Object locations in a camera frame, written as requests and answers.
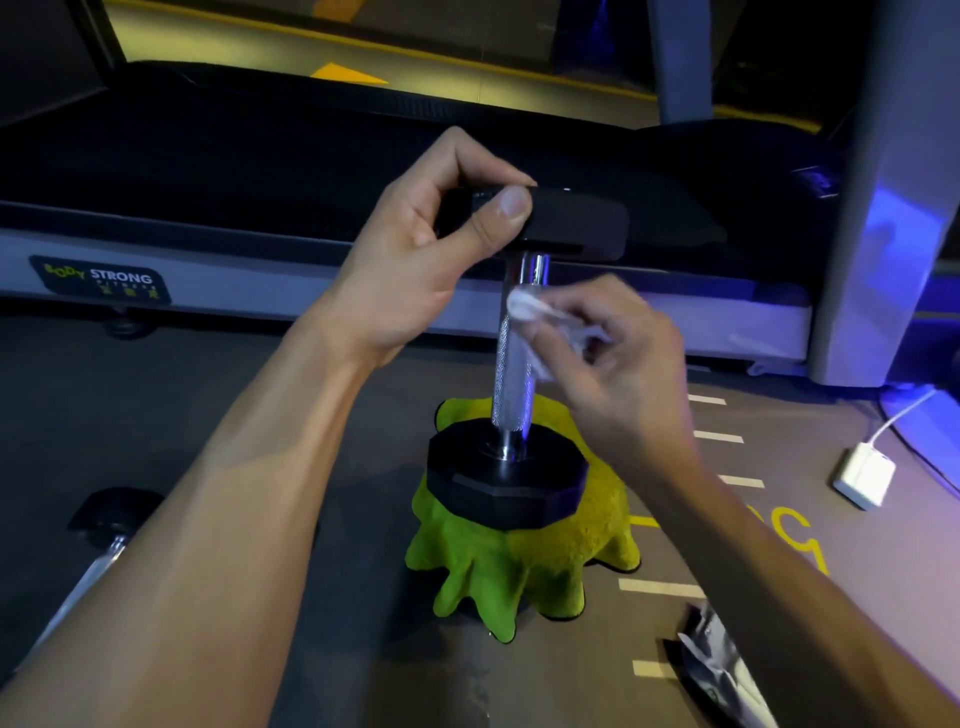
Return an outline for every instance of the hand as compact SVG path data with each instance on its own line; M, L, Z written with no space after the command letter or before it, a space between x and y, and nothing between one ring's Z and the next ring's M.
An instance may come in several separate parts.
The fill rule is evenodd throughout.
M599 324L613 340L587 364L551 325L520 329L563 388L590 449L621 476L637 465L669 476L678 466L698 462L684 340L670 319L615 276L546 288L539 297Z
M440 200L463 181L510 186L438 240ZM338 352L386 364L440 315L467 268L519 234L534 184L462 129L448 129L384 190L340 275L308 315L324 322Z

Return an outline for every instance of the white cloth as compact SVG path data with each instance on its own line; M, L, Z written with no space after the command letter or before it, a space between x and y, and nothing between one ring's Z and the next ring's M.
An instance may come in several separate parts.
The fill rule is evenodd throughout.
M507 314L512 321L545 321L552 324L566 337L566 340L570 342L570 348L578 356L584 355L584 350L587 348L590 339L600 339L608 344L611 342L611 338L601 327L588 326L583 319L557 310L541 301L537 298L536 291L538 289L538 286L518 286L510 292L510 295L507 296ZM541 381L552 381L553 375L550 370L540 361L526 339L523 340L523 345L527 349L530 368L534 377Z
M677 635L684 644L687 674L727 716L743 728L777 728L766 700L723 622L706 605L689 634Z

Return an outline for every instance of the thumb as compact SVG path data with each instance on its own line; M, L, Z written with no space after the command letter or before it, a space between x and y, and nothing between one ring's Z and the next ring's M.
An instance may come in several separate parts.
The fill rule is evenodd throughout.
M581 399L595 384L596 377L590 365L573 350L556 327L536 322L522 324L518 329L571 400Z
M533 206L529 190L511 184L470 215L459 230L430 248L443 260L444 267L451 272L456 269L459 277L471 265L497 253L516 238Z

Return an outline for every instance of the yellow floor marking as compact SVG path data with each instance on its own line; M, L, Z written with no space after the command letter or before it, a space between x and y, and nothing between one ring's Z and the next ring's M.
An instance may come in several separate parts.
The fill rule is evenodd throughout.
M631 516L630 525L645 525L650 528L660 528L660 524L657 523L656 519L652 519L649 516Z
M313 16L338 23L351 23L367 0L317 0L313 4Z
M804 528L810 527L810 522L804 518L802 514L797 513L793 508L787 508L782 505L779 508L774 508L773 513L770 514L770 522L773 524L774 530L777 531L777 535L798 551L812 553L814 561L817 562L817 569L822 571L826 576L830 576L830 571L827 568L827 560L824 559L824 552L820 548L820 542L816 539L807 539L802 544L794 541L783 529L783 524L780 522L784 516L789 516L796 520L796 522Z
M676 680L677 673L668 663L656 663L651 660L634 660L636 677L659 677L663 680Z
M696 584L672 584L668 581L620 579L621 592L641 592L648 595L683 596L687 599L706 599L707 595Z
M346 68L337 63L328 63L324 67L311 73L310 77L314 79L324 79L324 81L343 81L347 84L385 85L387 83L383 79L378 79L376 76L354 71L352 68Z
M300 36L314 38L315 40L324 40L329 43L340 43L341 45L350 45L355 48L366 48L373 51L382 51L384 53L393 53L408 58L420 59L422 61L436 61L438 63L448 63L450 65L459 65L464 68L473 68L479 71L491 71L504 76L514 76L516 78L528 79L530 81L539 81L545 84L565 85L572 88L581 88L586 91L597 91L599 93L610 93L614 96L626 96L640 101L657 101L657 95L645 91L636 91L632 88L621 88L605 84L595 84L589 81L578 81L577 79L568 79L564 76L551 76L547 73L537 71L525 71L520 68L509 68L503 65L493 65L480 61L468 61L467 59L456 59L450 56L441 56L437 53L427 51L418 51L413 48L400 48L386 43L376 43L371 40L360 40L359 38L335 36L332 33L321 33L320 31L309 31L305 28L293 28L279 23L269 23L263 20L251 20L246 17L234 17L232 15L223 15L218 12L199 11L193 8L184 8L181 6L165 5L154 0L107 0L110 5L124 6L128 8L139 8L142 10L152 10L159 12L168 12L174 15L183 15L184 17L195 17L201 20L212 20L216 22L228 23L230 25L239 25L245 28L253 28L260 31L269 31L272 33L284 33L288 36ZM816 133L820 131L820 125L803 119L794 119L788 116L778 114L764 114L753 111L742 111L727 106L716 106L714 112L718 116L732 116L743 119L755 119L757 121L773 121L781 124L788 124L806 132Z

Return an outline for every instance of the treadmill foot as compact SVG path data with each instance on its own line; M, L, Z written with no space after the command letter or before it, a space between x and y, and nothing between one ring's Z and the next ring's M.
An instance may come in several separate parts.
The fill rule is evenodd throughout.
M130 341L132 339L142 339L144 336L153 333L156 326L135 321L129 316L119 316L104 321L104 330L111 338Z

